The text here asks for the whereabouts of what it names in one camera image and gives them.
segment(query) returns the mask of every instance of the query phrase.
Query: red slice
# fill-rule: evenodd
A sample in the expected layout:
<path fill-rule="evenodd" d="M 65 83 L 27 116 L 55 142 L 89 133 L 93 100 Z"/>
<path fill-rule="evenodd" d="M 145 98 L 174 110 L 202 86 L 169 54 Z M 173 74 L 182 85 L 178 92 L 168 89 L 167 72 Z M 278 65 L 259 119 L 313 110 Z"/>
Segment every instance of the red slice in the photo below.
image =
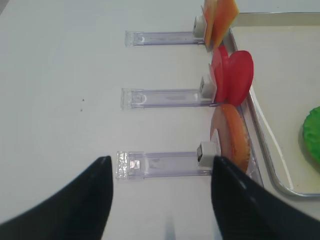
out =
<path fill-rule="evenodd" d="M 229 56 L 225 46 L 219 46 L 213 51 L 210 74 L 212 80 L 216 82 L 217 89 L 214 99 L 216 103 L 222 103 L 227 98 L 228 62 Z"/>
<path fill-rule="evenodd" d="M 228 61 L 227 102 L 240 105 L 248 95 L 253 78 L 254 61 L 250 53 L 243 50 L 234 52 Z"/>

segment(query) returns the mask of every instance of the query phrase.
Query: metal tray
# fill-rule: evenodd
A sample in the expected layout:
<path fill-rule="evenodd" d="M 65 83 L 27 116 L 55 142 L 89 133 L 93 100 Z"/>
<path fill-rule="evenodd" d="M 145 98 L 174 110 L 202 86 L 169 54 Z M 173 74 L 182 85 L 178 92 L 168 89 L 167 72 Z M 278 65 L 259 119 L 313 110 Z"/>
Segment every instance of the metal tray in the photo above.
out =
<path fill-rule="evenodd" d="M 320 12 L 240 13 L 223 40 L 230 53 L 252 54 L 254 80 L 243 104 L 273 183 L 309 198 L 320 197 L 320 165 L 308 156 L 302 125 L 320 105 L 319 42 Z"/>

